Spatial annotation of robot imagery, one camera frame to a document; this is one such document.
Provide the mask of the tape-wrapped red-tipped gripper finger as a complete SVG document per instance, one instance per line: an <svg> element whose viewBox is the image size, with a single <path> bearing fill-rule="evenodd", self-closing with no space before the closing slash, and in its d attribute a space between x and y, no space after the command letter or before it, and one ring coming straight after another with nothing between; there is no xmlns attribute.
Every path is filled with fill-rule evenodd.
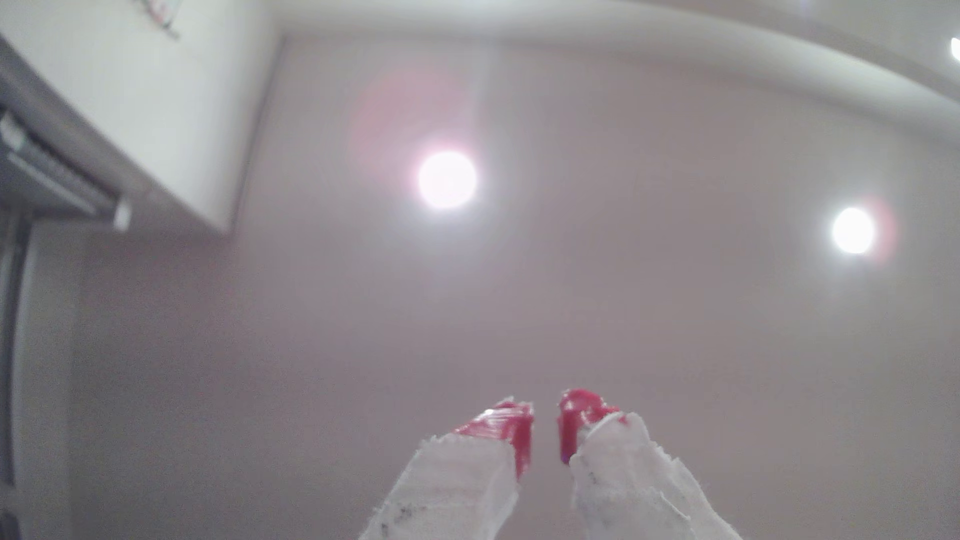
<svg viewBox="0 0 960 540"><path fill-rule="evenodd" d="M639 414L583 388L565 391L558 409L560 458L586 539L741 539Z"/></svg>
<svg viewBox="0 0 960 540"><path fill-rule="evenodd" d="M503 399L417 450L359 539L495 539L531 464L530 401Z"/></svg>

